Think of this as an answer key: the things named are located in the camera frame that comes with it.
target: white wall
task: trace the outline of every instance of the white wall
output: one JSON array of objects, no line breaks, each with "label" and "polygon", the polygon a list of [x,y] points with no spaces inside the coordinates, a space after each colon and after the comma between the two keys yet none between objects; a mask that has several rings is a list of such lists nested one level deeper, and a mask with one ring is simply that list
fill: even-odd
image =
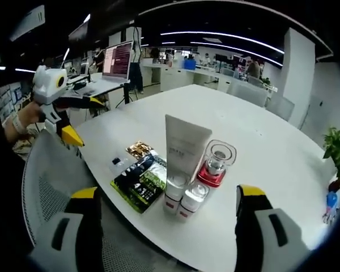
[{"label": "white wall", "polygon": [[262,77],[269,78],[271,81],[271,84],[278,88],[279,81],[281,78],[281,69],[272,64],[269,64],[268,62],[265,62],[265,65],[263,67]]},{"label": "white wall", "polygon": [[300,128],[311,97],[315,44],[290,28],[284,37],[284,57],[278,92],[295,104],[289,123]]},{"label": "white wall", "polygon": [[227,51],[227,50],[222,50],[222,49],[217,49],[217,48],[211,48],[211,47],[204,47],[204,46],[198,46],[198,53],[204,57],[205,53],[209,54],[209,58],[212,60],[215,56],[215,54],[218,55],[224,55],[227,56],[228,58],[232,55],[236,56],[242,56],[240,53],[235,53],[232,51]]},{"label": "white wall", "polygon": [[335,62],[320,62],[315,65],[312,96],[301,131],[322,146],[322,135],[331,126],[340,129],[340,68]]}]

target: ceiling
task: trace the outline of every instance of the ceiling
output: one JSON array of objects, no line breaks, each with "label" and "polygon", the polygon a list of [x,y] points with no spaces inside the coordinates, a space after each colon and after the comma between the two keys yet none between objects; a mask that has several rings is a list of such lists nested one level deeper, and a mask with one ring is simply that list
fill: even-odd
[{"label": "ceiling", "polygon": [[[9,73],[14,67],[35,70],[45,57],[57,57],[71,48],[68,58],[79,55],[81,51],[94,46],[95,41],[106,45],[108,35],[135,23],[142,27],[143,43],[160,45],[162,41],[175,41],[177,45],[189,46],[191,41],[206,42],[204,37],[217,38],[223,45],[229,45],[267,56],[272,60],[282,62],[282,54],[260,46],[253,42],[216,35],[172,35],[160,36],[163,32],[173,31],[209,31],[239,35],[262,41],[276,48],[283,49],[284,34],[289,27],[294,27],[315,42],[316,56],[330,53],[330,50],[314,35],[290,22],[281,15],[254,7],[256,3],[269,9],[277,10],[292,17],[311,31],[329,47],[333,47],[330,31],[320,18],[323,13],[313,1],[258,0],[249,2],[219,2],[219,1],[172,1],[172,0],[91,0],[85,5],[72,1],[59,0],[23,0],[10,3],[0,1],[0,56],[2,64],[7,67],[5,73],[0,71],[0,84],[10,78],[28,77],[25,73]],[[171,4],[165,8],[147,12],[151,8]],[[23,16],[33,8],[45,5],[46,23],[37,27],[19,39],[11,42],[9,36]],[[91,14],[86,41],[70,44],[68,35],[83,23],[85,17]]]}]

